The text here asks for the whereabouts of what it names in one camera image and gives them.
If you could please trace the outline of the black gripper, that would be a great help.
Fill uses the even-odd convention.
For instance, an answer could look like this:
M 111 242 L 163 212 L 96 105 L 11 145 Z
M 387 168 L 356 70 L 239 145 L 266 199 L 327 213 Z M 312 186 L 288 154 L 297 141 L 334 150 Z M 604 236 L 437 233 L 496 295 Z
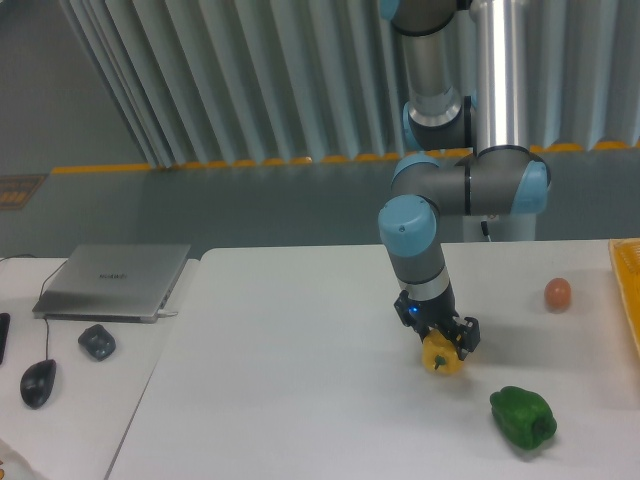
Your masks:
M 440 331 L 454 346 L 459 360 L 465 360 L 480 343 L 479 321 L 474 317 L 457 317 L 451 285 L 429 300 L 413 300 L 407 290 L 402 290 L 393 306 L 401 323 L 421 340 L 431 329 Z

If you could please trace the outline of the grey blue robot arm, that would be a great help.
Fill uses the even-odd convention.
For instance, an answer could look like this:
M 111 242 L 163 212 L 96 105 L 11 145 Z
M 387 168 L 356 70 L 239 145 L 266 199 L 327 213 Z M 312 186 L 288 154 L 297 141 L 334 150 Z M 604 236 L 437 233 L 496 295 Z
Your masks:
M 378 215 L 380 238 L 400 285 L 395 310 L 422 341 L 441 337 L 459 359 L 480 341 L 475 318 L 457 313 L 439 239 L 448 215 L 529 215 L 547 204 L 551 174 L 530 149 L 524 1 L 384 1 L 400 35 L 409 99 L 406 141 Z M 458 92 L 448 34 L 459 12 L 476 27 L 477 83 Z

